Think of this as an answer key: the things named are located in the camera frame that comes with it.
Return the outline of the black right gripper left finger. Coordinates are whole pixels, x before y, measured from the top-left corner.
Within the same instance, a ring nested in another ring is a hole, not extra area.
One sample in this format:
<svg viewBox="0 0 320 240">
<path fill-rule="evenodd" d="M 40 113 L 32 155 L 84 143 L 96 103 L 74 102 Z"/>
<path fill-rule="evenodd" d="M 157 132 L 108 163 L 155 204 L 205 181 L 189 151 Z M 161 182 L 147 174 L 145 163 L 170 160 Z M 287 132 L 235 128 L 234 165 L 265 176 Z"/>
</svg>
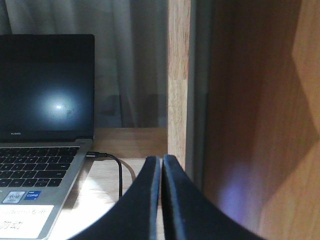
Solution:
<svg viewBox="0 0 320 240">
<path fill-rule="evenodd" d="M 126 193 L 72 240 L 156 240 L 160 159 L 148 156 Z"/>
</svg>

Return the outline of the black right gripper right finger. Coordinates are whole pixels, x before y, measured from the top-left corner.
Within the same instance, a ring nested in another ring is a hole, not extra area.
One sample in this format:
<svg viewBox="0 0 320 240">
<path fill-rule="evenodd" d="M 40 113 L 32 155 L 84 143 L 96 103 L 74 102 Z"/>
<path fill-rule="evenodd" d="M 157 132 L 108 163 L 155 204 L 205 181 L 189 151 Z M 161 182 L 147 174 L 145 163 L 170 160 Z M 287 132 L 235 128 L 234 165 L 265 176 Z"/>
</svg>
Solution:
<svg viewBox="0 0 320 240">
<path fill-rule="evenodd" d="M 174 155 L 162 161 L 162 217 L 167 240 L 259 240 L 215 207 Z"/>
</svg>

